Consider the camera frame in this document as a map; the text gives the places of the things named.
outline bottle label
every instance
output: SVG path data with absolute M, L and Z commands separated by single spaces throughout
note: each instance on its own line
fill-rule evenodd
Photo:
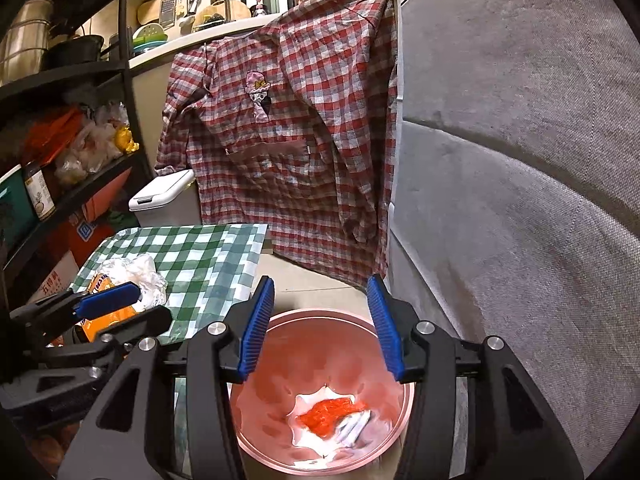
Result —
M 29 193 L 29 198 L 33 204 L 33 209 L 36 211 L 36 215 L 38 215 L 40 220 L 46 218 L 53 210 L 54 203 L 42 172 L 39 171 L 35 175 L 30 176 L 24 181 L 24 184 L 27 187 L 27 193 Z

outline bottle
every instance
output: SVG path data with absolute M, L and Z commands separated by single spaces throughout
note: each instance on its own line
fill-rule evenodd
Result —
M 264 16 L 265 14 L 267 14 L 267 11 L 264 10 L 262 0 L 258 0 L 255 4 L 254 16 Z
M 51 193 L 49 193 L 47 183 L 44 181 L 42 170 L 38 163 L 32 160 L 24 167 L 22 175 L 33 209 L 36 211 L 38 218 L 44 220 L 53 213 L 56 206 L 51 199 Z

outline spice jar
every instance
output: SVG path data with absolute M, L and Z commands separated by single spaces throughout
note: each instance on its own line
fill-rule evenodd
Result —
M 22 170 L 24 185 L 33 204 L 33 209 L 40 220 L 44 220 L 56 209 L 49 188 L 44 180 L 42 170 L 35 160 L 32 160 Z

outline cartoon embroidered patch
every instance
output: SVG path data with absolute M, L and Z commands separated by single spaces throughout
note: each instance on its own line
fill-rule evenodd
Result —
M 269 121 L 271 98 L 267 95 L 271 83 L 267 83 L 262 72 L 249 72 L 246 75 L 246 92 L 254 102 L 255 121 L 266 123 Z

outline faucet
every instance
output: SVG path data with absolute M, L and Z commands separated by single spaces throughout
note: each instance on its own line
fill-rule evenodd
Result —
M 191 8 L 189 9 L 189 12 L 187 12 L 187 14 L 180 19 L 180 21 L 178 22 L 178 26 L 180 28 L 186 27 L 188 25 L 190 25 L 191 27 L 193 27 L 193 22 L 196 19 L 196 11 L 198 9 L 198 5 L 200 4 L 202 0 L 195 0 L 192 4 L 191 4 Z M 231 21 L 231 1 L 230 0 L 223 0 L 225 3 L 225 21 L 224 23 L 230 22 Z

